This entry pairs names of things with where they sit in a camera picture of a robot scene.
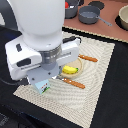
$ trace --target pot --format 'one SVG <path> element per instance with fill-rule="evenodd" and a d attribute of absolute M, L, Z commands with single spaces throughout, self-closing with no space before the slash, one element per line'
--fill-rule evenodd
<path fill-rule="evenodd" d="M 112 26 L 111 23 L 103 20 L 100 17 L 100 9 L 91 5 L 80 8 L 78 18 L 82 23 L 85 24 L 94 24 L 100 19 L 108 26 Z"/>
<path fill-rule="evenodd" d="M 74 18 L 78 12 L 80 0 L 65 0 L 69 4 L 69 8 L 65 8 L 65 19 Z"/>

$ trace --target small bowl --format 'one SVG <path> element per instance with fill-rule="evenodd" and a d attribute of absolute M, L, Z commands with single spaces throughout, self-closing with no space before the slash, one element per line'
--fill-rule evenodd
<path fill-rule="evenodd" d="M 69 8 L 65 8 L 65 19 L 74 18 L 77 15 L 78 11 L 78 0 L 65 0 L 69 4 Z"/>
<path fill-rule="evenodd" d="M 119 16 L 123 28 L 128 30 L 128 5 L 120 9 Z"/>

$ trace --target orange utensil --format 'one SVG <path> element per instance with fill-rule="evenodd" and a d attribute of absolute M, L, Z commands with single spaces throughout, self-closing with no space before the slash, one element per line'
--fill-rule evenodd
<path fill-rule="evenodd" d="M 98 61 L 96 58 L 84 56 L 84 55 L 81 55 L 81 54 L 79 54 L 78 57 L 80 57 L 80 58 L 82 58 L 82 59 L 85 59 L 85 60 L 93 61 L 93 62 L 97 62 L 97 61 Z"/>
<path fill-rule="evenodd" d="M 73 81 L 73 80 L 64 78 L 64 77 L 59 76 L 59 75 L 58 75 L 58 76 L 55 76 L 55 77 L 52 77 L 52 79 L 59 79 L 59 80 L 62 80 L 62 81 L 64 81 L 64 82 L 68 83 L 68 84 L 74 85 L 74 86 L 76 86 L 76 87 L 79 87 L 79 88 L 82 88 L 82 89 L 85 88 L 85 85 L 83 85 L 83 84 L 81 84 L 81 83 L 78 83 L 78 82 L 75 82 L 75 81 Z"/>

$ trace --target gray bowl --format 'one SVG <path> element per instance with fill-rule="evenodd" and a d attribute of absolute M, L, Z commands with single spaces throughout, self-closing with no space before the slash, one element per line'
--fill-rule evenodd
<path fill-rule="evenodd" d="M 65 19 L 71 19 L 74 18 L 77 15 L 78 11 L 78 0 L 65 0 L 69 4 L 69 8 L 65 9 Z"/>

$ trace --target beige placemat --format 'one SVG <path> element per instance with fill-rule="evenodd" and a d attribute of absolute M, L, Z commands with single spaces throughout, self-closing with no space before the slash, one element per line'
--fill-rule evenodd
<path fill-rule="evenodd" d="M 63 37 L 77 36 L 64 32 Z M 80 89 L 60 80 L 49 79 L 51 87 L 44 94 L 38 94 L 32 85 L 20 86 L 14 95 L 41 108 L 53 112 L 83 128 L 89 128 L 105 74 L 114 49 L 113 43 L 81 37 L 79 53 L 98 59 L 98 62 L 84 61 L 83 73 L 73 80 L 86 86 Z"/>

